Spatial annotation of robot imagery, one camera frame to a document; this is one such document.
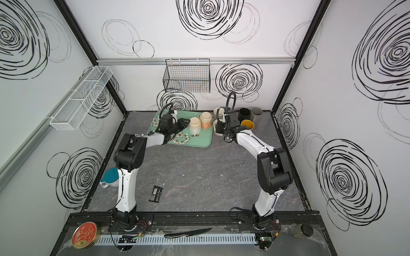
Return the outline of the blue mug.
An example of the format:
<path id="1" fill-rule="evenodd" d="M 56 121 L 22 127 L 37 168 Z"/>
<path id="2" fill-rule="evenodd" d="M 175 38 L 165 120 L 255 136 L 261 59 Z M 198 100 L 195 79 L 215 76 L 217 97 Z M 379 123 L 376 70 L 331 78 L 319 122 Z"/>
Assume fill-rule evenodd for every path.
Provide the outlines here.
<path id="1" fill-rule="evenodd" d="M 245 126 L 247 129 L 252 130 L 255 127 L 255 124 L 253 121 L 245 119 L 241 122 L 242 126 Z"/>

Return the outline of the black mug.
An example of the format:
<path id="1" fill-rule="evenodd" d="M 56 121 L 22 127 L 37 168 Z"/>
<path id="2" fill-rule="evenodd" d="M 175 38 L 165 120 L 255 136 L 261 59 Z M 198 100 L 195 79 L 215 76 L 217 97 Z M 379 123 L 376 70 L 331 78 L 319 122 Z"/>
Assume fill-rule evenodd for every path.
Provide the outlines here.
<path id="1" fill-rule="evenodd" d="M 241 108 L 238 112 L 238 120 L 240 122 L 250 119 L 251 111 L 248 108 Z"/>

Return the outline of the green floral tray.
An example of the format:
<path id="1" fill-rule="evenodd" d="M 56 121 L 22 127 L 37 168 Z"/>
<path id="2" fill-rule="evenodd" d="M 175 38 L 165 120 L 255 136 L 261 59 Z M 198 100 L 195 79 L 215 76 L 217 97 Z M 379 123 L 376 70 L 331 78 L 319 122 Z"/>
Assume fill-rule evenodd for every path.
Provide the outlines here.
<path id="1" fill-rule="evenodd" d="M 191 111 L 177 111 L 178 118 L 200 117 L 201 112 Z M 177 136 L 173 138 L 168 144 L 177 146 L 191 146 L 191 147 L 208 147 L 211 144 L 213 129 L 201 129 L 198 135 L 193 135 L 189 128 L 185 128 Z"/>

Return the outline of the orange cream mug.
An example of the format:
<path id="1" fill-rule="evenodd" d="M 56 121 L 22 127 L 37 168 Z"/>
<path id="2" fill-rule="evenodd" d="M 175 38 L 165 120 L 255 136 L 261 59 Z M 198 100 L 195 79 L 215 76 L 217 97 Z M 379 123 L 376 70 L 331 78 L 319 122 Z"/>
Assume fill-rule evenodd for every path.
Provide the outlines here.
<path id="1" fill-rule="evenodd" d="M 200 115 L 201 127 L 203 129 L 210 129 L 213 125 L 213 116 L 210 112 L 203 112 Z"/>

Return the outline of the speckled cream mug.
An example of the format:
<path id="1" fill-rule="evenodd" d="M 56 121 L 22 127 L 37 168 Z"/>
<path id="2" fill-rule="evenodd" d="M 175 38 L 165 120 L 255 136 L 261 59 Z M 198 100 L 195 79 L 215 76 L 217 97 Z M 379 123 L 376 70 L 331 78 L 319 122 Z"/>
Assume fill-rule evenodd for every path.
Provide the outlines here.
<path id="1" fill-rule="evenodd" d="M 198 117 L 190 118 L 189 131 L 193 136 L 198 136 L 202 130 L 201 120 Z"/>

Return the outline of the grey brown mug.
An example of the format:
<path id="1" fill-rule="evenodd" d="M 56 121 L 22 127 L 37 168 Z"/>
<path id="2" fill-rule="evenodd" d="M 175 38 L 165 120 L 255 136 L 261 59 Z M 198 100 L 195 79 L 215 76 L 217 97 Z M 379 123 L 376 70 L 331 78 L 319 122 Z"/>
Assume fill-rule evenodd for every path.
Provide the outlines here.
<path id="1" fill-rule="evenodd" d="M 251 110 L 250 120 L 254 123 L 255 126 L 258 126 L 258 124 L 260 123 L 262 115 L 263 110 L 260 108 L 255 107 Z"/>

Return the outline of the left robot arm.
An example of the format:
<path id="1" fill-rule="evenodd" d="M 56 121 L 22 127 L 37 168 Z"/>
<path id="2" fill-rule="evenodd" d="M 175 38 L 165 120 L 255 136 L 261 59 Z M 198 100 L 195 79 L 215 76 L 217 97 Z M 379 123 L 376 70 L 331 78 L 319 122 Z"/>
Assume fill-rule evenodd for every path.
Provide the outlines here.
<path id="1" fill-rule="evenodd" d="M 145 134 L 126 133 L 114 155 L 119 175 L 117 203 L 112 209 L 113 220 L 123 225 L 126 231 L 137 227 L 136 179 L 144 162 L 146 149 L 167 144 L 188 127 L 189 119 L 177 118 L 174 103 L 166 104 L 159 114 L 159 124 L 155 131 Z"/>

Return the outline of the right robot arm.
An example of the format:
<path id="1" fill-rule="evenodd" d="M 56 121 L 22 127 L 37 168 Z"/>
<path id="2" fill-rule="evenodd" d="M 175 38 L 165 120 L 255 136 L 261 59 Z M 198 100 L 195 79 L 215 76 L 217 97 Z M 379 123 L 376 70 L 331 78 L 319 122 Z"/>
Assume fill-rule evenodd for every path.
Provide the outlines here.
<path id="1" fill-rule="evenodd" d="M 283 148 L 268 145 L 254 135 L 251 129 L 241 125 L 234 109 L 236 100 L 236 93 L 230 92 L 224 108 L 225 122 L 218 120 L 218 123 L 223 126 L 221 131 L 226 143 L 237 143 L 257 161 L 257 179 L 261 191 L 250 211 L 250 223 L 261 230 L 276 220 L 275 206 L 279 197 L 293 183 L 293 171 L 289 156 Z"/>

